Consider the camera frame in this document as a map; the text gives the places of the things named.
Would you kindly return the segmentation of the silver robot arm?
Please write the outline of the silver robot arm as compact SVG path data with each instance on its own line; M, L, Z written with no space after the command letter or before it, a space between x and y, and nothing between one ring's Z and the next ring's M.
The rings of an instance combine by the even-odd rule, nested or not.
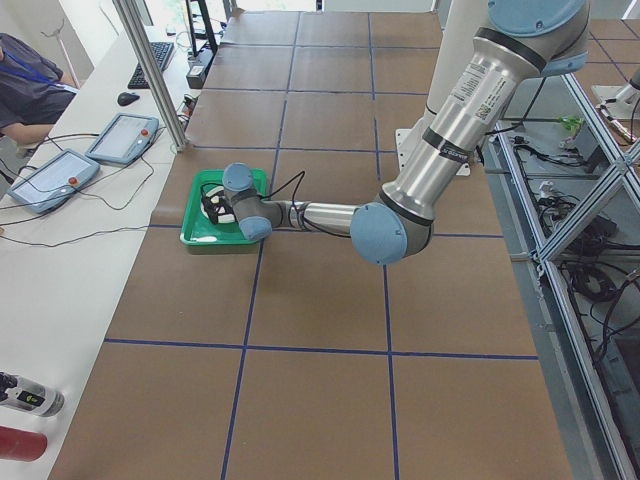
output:
M362 205L271 200L257 192L251 169L223 171L222 193L248 241L281 227L347 236L365 260L388 265L417 254L431 240L435 204L495 126L525 80L580 69L586 62L588 1L455 1L439 58L453 67L465 48L452 89L434 116L416 122L398 176Z

